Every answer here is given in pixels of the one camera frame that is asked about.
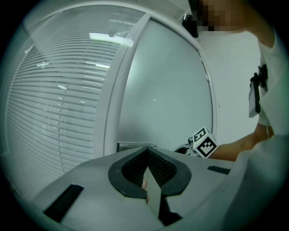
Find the white marker cube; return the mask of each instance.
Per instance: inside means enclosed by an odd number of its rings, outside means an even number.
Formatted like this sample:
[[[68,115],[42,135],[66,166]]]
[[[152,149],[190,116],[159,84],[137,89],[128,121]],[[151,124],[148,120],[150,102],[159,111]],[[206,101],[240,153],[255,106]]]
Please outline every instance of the white marker cube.
[[[202,127],[193,134],[193,148],[203,158],[208,158],[218,145],[211,132]]]

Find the person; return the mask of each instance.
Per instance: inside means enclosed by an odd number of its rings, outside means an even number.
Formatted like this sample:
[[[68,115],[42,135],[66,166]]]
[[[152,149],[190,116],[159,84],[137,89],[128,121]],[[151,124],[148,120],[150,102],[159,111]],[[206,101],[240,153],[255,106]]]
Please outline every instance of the person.
[[[215,31],[230,33],[248,31],[255,35],[261,52],[260,66],[264,64],[267,66],[268,92],[265,94],[263,89],[260,90],[261,112],[254,132],[233,143],[220,145],[210,156],[213,159],[235,161],[242,151],[253,149],[256,144],[276,133],[289,132],[289,103],[286,101],[286,94],[289,92],[289,59],[274,27],[247,1],[199,0],[196,12],[197,20],[201,20],[203,26],[214,28]]]

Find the black and white pattern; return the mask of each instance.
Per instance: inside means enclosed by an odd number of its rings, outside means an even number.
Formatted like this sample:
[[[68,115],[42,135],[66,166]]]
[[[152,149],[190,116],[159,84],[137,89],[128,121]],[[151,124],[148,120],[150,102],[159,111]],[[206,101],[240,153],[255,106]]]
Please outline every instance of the black and white pattern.
[[[204,141],[197,147],[198,151],[202,153],[204,157],[207,157],[211,152],[217,147],[217,145],[207,137]]]
[[[194,135],[194,142],[197,142],[199,139],[201,139],[204,135],[206,135],[206,130],[202,128],[197,134]]]

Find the white wall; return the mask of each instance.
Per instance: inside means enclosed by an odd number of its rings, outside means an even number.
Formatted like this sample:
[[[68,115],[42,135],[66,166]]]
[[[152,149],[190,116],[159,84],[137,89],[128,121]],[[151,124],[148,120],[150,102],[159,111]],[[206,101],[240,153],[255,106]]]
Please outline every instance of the white wall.
[[[257,38],[248,32],[200,35],[200,45],[213,79],[217,99],[217,142],[236,141],[254,131],[258,116],[249,118],[250,78],[258,72]]]

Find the glass pane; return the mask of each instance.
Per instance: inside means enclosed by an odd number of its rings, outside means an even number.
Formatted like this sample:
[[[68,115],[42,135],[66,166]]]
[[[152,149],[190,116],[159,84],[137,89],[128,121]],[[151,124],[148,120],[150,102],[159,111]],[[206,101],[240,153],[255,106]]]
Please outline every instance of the glass pane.
[[[15,59],[4,76],[1,127],[6,170],[24,198],[93,158],[107,72],[143,15],[117,6],[66,10],[38,24],[25,49],[10,54]]]
[[[212,129],[212,102],[199,53],[151,20],[127,80],[118,142],[173,150],[202,126]]]

